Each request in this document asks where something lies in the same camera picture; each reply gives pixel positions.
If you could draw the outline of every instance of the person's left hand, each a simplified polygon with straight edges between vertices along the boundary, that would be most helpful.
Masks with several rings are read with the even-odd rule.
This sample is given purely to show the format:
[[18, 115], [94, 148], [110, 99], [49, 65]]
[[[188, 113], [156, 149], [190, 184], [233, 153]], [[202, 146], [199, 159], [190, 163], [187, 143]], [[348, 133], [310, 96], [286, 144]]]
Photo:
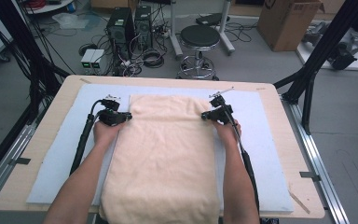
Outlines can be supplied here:
[[111, 127], [101, 121], [94, 124], [94, 143], [95, 145], [103, 144], [109, 146], [116, 138], [118, 131], [120, 131], [126, 122], [120, 123], [117, 126]]

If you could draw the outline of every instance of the hand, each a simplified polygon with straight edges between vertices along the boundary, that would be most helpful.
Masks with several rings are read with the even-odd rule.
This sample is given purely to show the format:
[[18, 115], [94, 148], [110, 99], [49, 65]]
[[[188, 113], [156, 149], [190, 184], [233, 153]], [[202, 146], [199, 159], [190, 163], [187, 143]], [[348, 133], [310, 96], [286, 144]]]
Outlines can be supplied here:
[[101, 121], [94, 124], [94, 143], [95, 145], [103, 144], [108, 147], [116, 138], [118, 131], [120, 131], [126, 122], [120, 123], [117, 126], [111, 127]]
[[[241, 136], [241, 125], [238, 123], [236, 119], [234, 120], [234, 123], [237, 125], [238, 133]], [[217, 121], [212, 121], [212, 125], [217, 130], [220, 139], [223, 141], [226, 147], [229, 145], [236, 146], [238, 144], [237, 135], [235, 134], [234, 128], [230, 123], [223, 125]]]

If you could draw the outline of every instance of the table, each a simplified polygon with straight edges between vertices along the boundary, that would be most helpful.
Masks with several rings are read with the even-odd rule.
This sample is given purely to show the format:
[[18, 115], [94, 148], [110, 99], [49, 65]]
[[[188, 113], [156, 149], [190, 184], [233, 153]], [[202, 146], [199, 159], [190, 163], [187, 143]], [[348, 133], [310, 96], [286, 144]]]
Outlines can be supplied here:
[[[64, 81], [48, 112], [34, 133], [32, 140], [21, 155], [23, 158], [31, 159], [30, 163], [28, 165], [17, 164], [0, 192], [0, 210], [48, 210], [48, 205], [27, 204], [26, 199], [37, 177], [40, 163], [54, 141], [66, 113], [77, 96], [78, 90], [82, 85], [90, 83], [172, 88], [202, 87], [216, 90], [226, 90], [234, 85], [238, 91], [257, 91], [266, 111], [268, 124], [295, 208], [295, 211], [291, 214], [261, 213], [260, 216], [303, 218], [321, 218], [324, 216], [324, 207], [312, 180], [302, 178], [299, 174], [299, 172], [307, 172], [308, 168], [284, 112], [279, 95], [273, 85], [209, 80], [91, 76], [69, 76]], [[97, 213], [98, 207], [92, 206], [89, 211]]]

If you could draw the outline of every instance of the computer tower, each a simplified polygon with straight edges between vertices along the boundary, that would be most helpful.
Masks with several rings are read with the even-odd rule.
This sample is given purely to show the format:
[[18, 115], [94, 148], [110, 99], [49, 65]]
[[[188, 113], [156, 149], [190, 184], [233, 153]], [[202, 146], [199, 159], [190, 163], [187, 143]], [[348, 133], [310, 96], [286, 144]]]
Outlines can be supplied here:
[[115, 7], [106, 25], [106, 30], [109, 38], [116, 45], [115, 49], [120, 49], [120, 55], [126, 57], [125, 60], [129, 60], [135, 47], [135, 40], [132, 41], [135, 38], [135, 29], [131, 9], [129, 7]]
[[139, 50], [153, 48], [151, 13], [152, 8], [147, 6], [138, 6], [135, 11], [134, 23]]

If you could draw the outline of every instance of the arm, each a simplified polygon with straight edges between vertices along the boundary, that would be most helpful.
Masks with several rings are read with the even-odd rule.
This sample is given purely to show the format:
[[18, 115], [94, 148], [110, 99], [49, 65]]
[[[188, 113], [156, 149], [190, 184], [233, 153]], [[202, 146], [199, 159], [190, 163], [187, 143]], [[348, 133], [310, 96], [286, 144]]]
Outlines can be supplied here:
[[85, 223], [98, 184], [103, 156], [124, 123], [109, 127], [100, 121], [94, 126], [95, 145], [87, 158], [62, 185], [48, 210], [44, 223]]
[[[225, 224], [259, 223], [254, 190], [238, 150], [237, 136], [231, 124], [222, 125], [213, 121], [213, 126], [226, 149], [223, 181], [224, 222]], [[237, 128], [241, 133], [240, 124], [237, 124]]]

